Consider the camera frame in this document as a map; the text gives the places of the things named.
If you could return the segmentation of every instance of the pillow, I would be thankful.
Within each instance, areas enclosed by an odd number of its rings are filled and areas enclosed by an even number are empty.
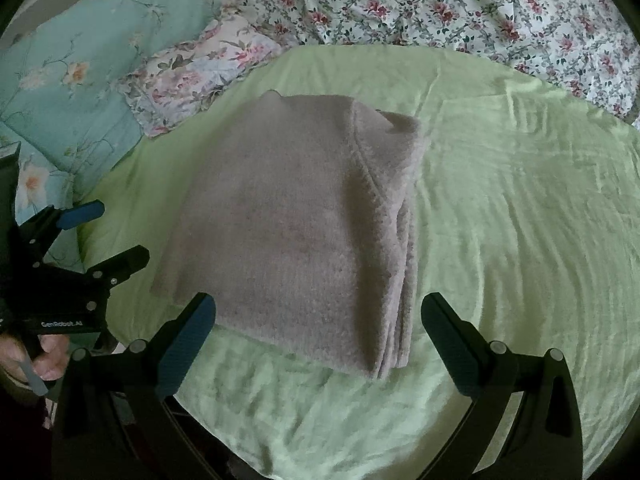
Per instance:
[[[0,121],[60,170],[80,200],[142,133],[117,81],[195,38],[222,0],[81,0],[0,57]]]
[[[15,220],[18,224],[31,218],[47,205],[56,208],[72,206],[74,176],[60,171],[30,143],[11,128],[0,123],[0,156],[2,148],[20,142],[20,176],[15,194]],[[76,230],[62,231],[52,243],[44,262],[65,269],[84,272]]]
[[[122,80],[120,91],[149,137],[165,134],[209,108],[216,95],[282,48],[259,34],[237,7],[227,6],[197,41],[153,55]]]

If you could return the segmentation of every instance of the person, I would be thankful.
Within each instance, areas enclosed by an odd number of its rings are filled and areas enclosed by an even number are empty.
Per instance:
[[[67,335],[40,336],[42,354],[33,370],[43,380],[62,377],[68,364]],[[44,428],[45,400],[26,384],[18,362],[26,356],[20,340],[0,334],[0,461],[5,478],[51,478],[51,432]]]

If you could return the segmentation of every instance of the silver bolt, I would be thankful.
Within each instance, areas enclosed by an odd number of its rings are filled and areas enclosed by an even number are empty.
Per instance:
[[[71,358],[74,361],[82,361],[86,357],[86,350],[84,348],[79,348],[75,352],[71,354]]]
[[[146,348],[146,341],[144,339],[136,339],[129,345],[129,351],[133,354],[139,354]]]
[[[505,354],[507,352],[507,345],[502,341],[491,341],[489,343],[489,348],[494,354]]]
[[[549,355],[555,361],[562,361],[562,359],[564,359],[564,354],[562,354],[562,351],[558,350],[557,348],[552,348],[549,351]]]

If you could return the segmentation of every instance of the floral pillow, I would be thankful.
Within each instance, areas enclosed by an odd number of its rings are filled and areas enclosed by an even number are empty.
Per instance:
[[[226,6],[197,40],[154,54],[121,79],[120,91],[144,133],[155,137],[206,110],[229,83],[281,53],[239,7]]]
[[[22,224],[47,205],[71,207],[74,176],[60,171],[30,143],[0,123],[0,156],[4,148],[16,142],[20,142],[20,175],[15,193],[15,219],[18,224]],[[75,229],[62,231],[58,235],[44,257],[44,262],[78,272],[84,271]]]

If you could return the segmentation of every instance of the brown knit garment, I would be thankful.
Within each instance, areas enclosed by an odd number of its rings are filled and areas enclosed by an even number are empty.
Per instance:
[[[344,96],[250,103],[196,172],[153,291],[332,368],[406,365],[420,123]]]

